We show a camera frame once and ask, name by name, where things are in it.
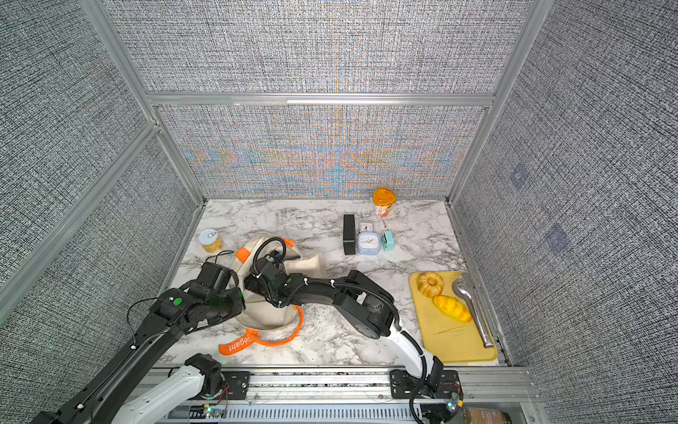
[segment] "white alarm clock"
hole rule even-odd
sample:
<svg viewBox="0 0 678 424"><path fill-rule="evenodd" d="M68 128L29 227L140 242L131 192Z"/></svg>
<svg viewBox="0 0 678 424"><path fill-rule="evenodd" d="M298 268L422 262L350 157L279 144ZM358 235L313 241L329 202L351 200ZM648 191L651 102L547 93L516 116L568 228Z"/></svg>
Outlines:
<svg viewBox="0 0 678 424"><path fill-rule="evenodd" d="M379 253L379 235L377 233L358 234L358 253L377 254Z"/></svg>

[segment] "small green box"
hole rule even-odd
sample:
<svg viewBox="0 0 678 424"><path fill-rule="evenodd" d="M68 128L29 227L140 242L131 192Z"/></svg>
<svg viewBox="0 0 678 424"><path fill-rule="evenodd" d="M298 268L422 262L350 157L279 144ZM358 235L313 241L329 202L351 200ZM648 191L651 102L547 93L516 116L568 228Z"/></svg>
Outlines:
<svg viewBox="0 0 678 424"><path fill-rule="evenodd" d="M393 250L394 245L393 234L390 231L384 231L384 234L382 234L382 246L384 247L384 252Z"/></svg>

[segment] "clock face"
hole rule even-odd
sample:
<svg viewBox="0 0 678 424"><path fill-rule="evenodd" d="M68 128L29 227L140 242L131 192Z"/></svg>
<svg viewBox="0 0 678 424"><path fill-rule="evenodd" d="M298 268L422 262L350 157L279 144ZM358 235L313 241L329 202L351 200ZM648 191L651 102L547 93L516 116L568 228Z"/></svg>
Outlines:
<svg viewBox="0 0 678 424"><path fill-rule="evenodd" d="M358 239L358 245L361 249L379 248L379 237L374 234L363 234Z"/></svg>

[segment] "gray textured wall panel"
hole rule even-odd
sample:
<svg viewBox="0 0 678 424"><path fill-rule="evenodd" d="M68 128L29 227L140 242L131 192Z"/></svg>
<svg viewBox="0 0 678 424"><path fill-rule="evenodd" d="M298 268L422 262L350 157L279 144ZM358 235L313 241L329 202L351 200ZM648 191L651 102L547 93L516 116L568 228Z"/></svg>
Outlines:
<svg viewBox="0 0 678 424"><path fill-rule="evenodd" d="M127 308L158 293L194 210L153 138L0 329L0 422L59 407L112 358L131 336Z"/></svg>
<svg viewBox="0 0 678 424"><path fill-rule="evenodd" d="M481 107L163 106L209 198L447 194Z"/></svg>
<svg viewBox="0 0 678 424"><path fill-rule="evenodd" d="M556 1L456 205L554 423L678 417L676 22Z"/></svg>
<svg viewBox="0 0 678 424"><path fill-rule="evenodd" d="M0 17L1 286L146 120L77 1Z"/></svg>
<svg viewBox="0 0 678 424"><path fill-rule="evenodd" d="M531 1L104 4L151 91L492 93Z"/></svg>

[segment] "orange bag strap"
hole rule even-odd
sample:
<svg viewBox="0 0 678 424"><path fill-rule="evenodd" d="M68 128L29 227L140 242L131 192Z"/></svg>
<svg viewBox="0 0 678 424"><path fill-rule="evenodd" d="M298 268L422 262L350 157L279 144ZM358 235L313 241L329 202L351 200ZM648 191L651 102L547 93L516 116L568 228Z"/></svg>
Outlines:
<svg viewBox="0 0 678 424"><path fill-rule="evenodd" d="M297 334L299 334L301 327L304 325L303 310L301 309L301 307L297 305L292 305L292 307L299 313L299 324L297 324L297 328L295 328L292 334L286 339L280 341L265 341L259 339L259 330L252 330L251 328L246 328L245 335L242 336L240 339L228 343L226 345L219 345L219 352L224 356L229 356L233 355L234 353L240 352L241 350L245 349L252 343L259 343L260 345L268 347L276 347L291 342L292 339L294 339L297 336Z"/></svg>
<svg viewBox="0 0 678 424"><path fill-rule="evenodd" d="M254 343L255 340L258 340L259 330L252 330L251 328L245 329L245 335L236 341L232 341L227 345L219 345L219 352L224 356L233 355L238 353L241 350L245 349L247 346Z"/></svg>

